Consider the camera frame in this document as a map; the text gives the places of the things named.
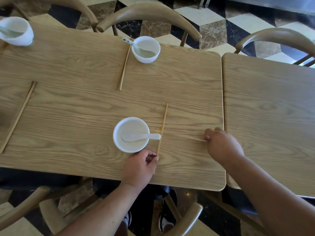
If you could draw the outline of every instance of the white spoon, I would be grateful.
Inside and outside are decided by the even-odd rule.
[[[134,50],[137,53],[137,55],[139,55],[143,58],[151,58],[151,57],[155,56],[155,53],[153,51],[141,49],[139,46],[137,46],[134,42],[132,42],[129,39],[123,38],[123,41],[132,45],[134,47]]]
[[[16,37],[23,34],[23,32],[21,32],[21,31],[10,30],[10,29],[7,29],[3,26],[0,26],[0,31],[10,38],[16,38]]]
[[[140,139],[160,140],[161,135],[159,133],[142,134],[136,131],[123,131],[121,138],[126,142],[134,142]]]

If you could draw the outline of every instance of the person's left hand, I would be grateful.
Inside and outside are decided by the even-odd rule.
[[[121,184],[128,184],[140,193],[149,183],[157,166],[156,153],[143,149],[131,155],[125,162]]]

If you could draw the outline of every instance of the sneaker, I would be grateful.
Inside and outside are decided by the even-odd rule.
[[[172,200],[174,201],[176,207],[177,207],[177,195],[176,195],[176,191],[174,189],[171,189],[169,191],[169,195],[172,198]],[[163,229],[165,227],[165,225],[167,224],[171,224],[171,225],[175,225],[176,220],[171,212],[171,210],[169,209],[169,207],[167,206],[166,202],[163,200],[163,211],[162,214],[160,216],[160,219],[158,221],[158,227],[159,229],[163,232]]]
[[[130,211],[128,211],[128,213],[125,215],[123,221],[127,224],[127,227],[129,227],[129,225],[131,224],[131,221],[132,221],[132,216],[131,216]]]

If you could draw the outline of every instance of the wooden table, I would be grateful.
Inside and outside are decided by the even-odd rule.
[[[225,130],[277,181],[315,197],[315,69],[231,53],[222,66]]]
[[[158,132],[168,102],[159,165],[151,182],[224,188],[224,169],[209,157],[204,142],[191,139],[201,138],[207,127],[223,126],[218,54],[161,45],[158,59],[143,64],[130,53],[122,90],[117,91],[128,49],[120,37],[31,26],[34,44],[8,46],[0,59],[6,83],[0,111],[8,119],[2,132],[31,81],[38,81],[0,155],[1,166],[120,179],[129,154],[114,145],[115,125],[135,116]],[[157,141],[150,140],[148,147],[156,150]]]

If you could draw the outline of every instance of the white bowl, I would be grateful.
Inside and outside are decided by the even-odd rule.
[[[137,55],[135,53],[134,47],[132,46],[131,47],[132,53],[135,55],[137,60],[139,60],[142,63],[148,64],[157,59],[161,51],[161,46],[160,46],[160,43],[156,39],[149,36],[140,36],[137,39],[135,39],[133,42],[137,44],[137,46],[139,46],[141,49],[150,50],[155,53],[155,56],[151,58],[144,58]]]
[[[121,138],[121,133],[124,130],[137,131],[143,134],[150,133],[148,125],[140,118],[129,117],[121,120],[117,123],[113,133],[114,143],[119,150],[127,153],[134,153],[141,151],[148,144],[149,139],[140,139],[134,142],[124,141]]]
[[[21,31],[21,35],[12,38],[0,32],[0,39],[15,46],[28,46],[33,42],[34,33],[27,20],[21,17],[8,17],[0,21],[0,26],[10,30]]]

